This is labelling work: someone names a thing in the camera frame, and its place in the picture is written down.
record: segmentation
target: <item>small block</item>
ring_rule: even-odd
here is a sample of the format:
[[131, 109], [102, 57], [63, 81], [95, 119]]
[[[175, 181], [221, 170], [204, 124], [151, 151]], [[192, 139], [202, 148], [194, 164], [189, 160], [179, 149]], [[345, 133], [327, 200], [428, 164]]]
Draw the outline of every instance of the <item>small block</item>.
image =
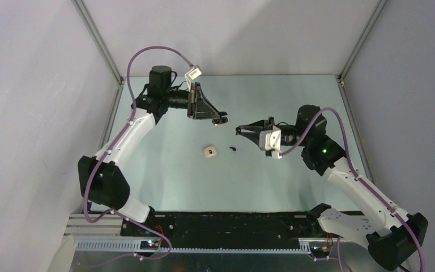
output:
[[218, 154], [218, 152], [216, 151], [216, 147], [214, 146], [206, 147], [203, 153], [206, 158], [212, 158]]

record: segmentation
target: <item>cable clip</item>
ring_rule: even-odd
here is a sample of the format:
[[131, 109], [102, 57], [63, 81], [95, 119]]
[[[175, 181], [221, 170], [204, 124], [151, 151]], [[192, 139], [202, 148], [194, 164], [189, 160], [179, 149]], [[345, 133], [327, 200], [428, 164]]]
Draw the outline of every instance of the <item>cable clip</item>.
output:
[[199, 66], [191, 67], [191, 70], [184, 74], [184, 78], [186, 79], [187, 87], [189, 90], [191, 90], [191, 82], [194, 81], [194, 79], [197, 79], [200, 75], [202, 75], [202, 72]]
[[361, 174], [358, 174], [357, 177], [354, 178], [355, 181], [358, 181], [359, 179], [362, 179], [363, 176]]

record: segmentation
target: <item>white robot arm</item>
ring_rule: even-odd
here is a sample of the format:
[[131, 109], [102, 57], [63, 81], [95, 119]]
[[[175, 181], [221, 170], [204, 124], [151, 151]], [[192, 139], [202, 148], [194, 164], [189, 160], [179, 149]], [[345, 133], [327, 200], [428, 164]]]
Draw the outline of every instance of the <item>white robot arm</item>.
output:
[[[173, 71], [167, 66], [154, 66], [149, 75], [149, 84], [136, 98], [136, 111], [131, 109], [127, 123], [120, 133], [111, 139], [93, 157], [83, 156], [78, 163], [81, 195], [85, 197], [86, 186], [91, 180], [88, 200], [110, 207], [120, 214], [145, 223], [149, 214], [154, 212], [130, 194], [130, 187], [121, 172], [144, 136], [159, 122], [168, 108], [187, 109], [187, 116], [194, 120], [211, 119], [214, 125], [228, 121], [226, 112], [219, 112], [204, 96], [199, 83], [189, 84], [189, 91], [172, 87]], [[93, 174], [98, 158], [107, 156]]]
[[[295, 125], [284, 122], [275, 125], [274, 118], [269, 117], [238, 126], [236, 134], [250, 139], [275, 159], [302, 146], [301, 157], [306, 166], [339, 187], [366, 217], [357, 219], [322, 203], [307, 215], [313, 232], [343, 236], [366, 248], [376, 262], [393, 271], [418, 249], [417, 243], [422, 245], [428, 221], [420, 213], [409, 214], [358, 169], [350, 168], [353, 164], [349, 153], [326, 135], [327, 121], [321, 115], [324, 110], [334, 112], [342, 125], [335, 110], [304, 105], [298, 111]], [[346, 135], [343, 136], [346, 146]], [[292, 147], [281, 152], [281, 146]]]

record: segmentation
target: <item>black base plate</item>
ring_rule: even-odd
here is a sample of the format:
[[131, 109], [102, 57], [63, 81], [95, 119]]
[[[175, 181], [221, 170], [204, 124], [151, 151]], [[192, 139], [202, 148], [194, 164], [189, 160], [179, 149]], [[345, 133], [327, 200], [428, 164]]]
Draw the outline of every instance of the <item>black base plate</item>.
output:
[[[161, 226], [175, 248], [298, 249], [299, 237], [315, 237], [305, 215], [305, 212], [156, 212], [148, 227], [160, 231], [157, 226]], [[123, 220], [124, 224], [121, 236], [156, 236]], [[168, 245], [163, 241], [161, 246]]]

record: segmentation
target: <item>white wall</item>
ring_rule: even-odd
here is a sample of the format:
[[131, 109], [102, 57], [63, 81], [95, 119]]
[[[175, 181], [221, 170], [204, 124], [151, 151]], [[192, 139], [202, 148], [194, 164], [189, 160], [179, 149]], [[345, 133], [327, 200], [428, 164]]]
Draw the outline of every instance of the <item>white wall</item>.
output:
[[435, 271], [435, 1], [390, 1], [345, 88], [379, 187], [429, 220]]
[[45, 271], [116, 84], [71, 1], [0, 1], [0, 271]]
[[[206, 75], [339, 74], [378, 0], [91, 0], [86, 4], [122, 74], [150, 45], [171, 46]], [[132, 75], [170, 65], [173, 53], [148, 52]]]

